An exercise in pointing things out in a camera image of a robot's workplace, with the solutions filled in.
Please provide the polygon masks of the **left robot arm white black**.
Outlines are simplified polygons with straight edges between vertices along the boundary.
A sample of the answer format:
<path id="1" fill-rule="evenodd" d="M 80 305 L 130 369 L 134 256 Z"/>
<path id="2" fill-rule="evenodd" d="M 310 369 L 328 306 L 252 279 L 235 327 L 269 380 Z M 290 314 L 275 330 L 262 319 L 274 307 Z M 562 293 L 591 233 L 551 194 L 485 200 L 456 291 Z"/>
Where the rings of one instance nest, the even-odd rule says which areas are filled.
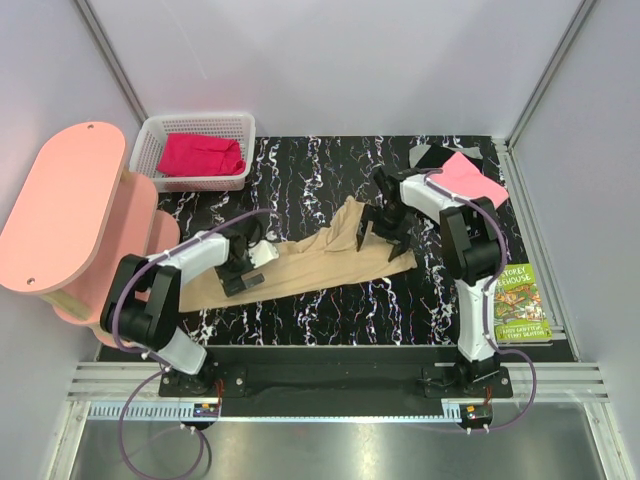
<path id="1" fill-rule="evenodd" d="M 184 286 L 214 270 L 223 296 L 232 298 L 264 282 L 258 268 L 278 258 L 265 237 L 264 224 L 249 214 L 171 250 L 120 260 L 100 315 L 100 327 L 116 345 L 136 350 L 181 373 L 181 384 L 196 396 L 215 386 L 214 360 L 178 326 Z"/>

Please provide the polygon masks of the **beige t shirt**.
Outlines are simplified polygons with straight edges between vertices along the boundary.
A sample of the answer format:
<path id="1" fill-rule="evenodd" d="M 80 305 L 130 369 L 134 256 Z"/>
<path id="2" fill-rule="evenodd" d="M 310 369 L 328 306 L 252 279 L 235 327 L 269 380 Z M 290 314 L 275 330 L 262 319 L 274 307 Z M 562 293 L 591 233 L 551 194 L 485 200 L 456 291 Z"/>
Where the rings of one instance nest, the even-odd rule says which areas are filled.
<path id="1" fill-rule="evenodd" d="M 297 242 L 277 244 L 279 258 L 260 268 L 264 281 L 228 297 L 218 274 L 209 269 L 191 280 L 181 291 L 179 311 L 228 308 L 275 300 L 392 276 L 417 267 L 409 250 L 390 260 L 392 245 L 369 234 L 360 249 L 356 232 L 365 204 L 349 196 L 331 223 Z"/>

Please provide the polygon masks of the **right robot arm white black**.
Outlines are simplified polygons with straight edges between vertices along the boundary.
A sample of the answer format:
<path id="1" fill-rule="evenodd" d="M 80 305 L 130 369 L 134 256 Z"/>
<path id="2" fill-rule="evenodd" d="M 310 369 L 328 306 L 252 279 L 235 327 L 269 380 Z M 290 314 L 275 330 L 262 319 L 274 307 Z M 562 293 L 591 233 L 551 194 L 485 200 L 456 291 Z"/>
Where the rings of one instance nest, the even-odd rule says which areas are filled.
<path id="1" fill-rule="evenodd" d="M 388 260 L 393 261 L 409 250 L 414 213 L 438 224 L 443 264 L 455 280 L 459 300 L 454 384 L 472 397 L 488 387 L 500 368 L 494 294 L 506 266 L 506 244 L 492 200 L 454 192 L 436 181 L 441 173 L 440 169 L 394 173 L 375 169 L 373 181 L 382 203 L 363 207 L 356 248 L 372 233 L 391 245 Z"/>

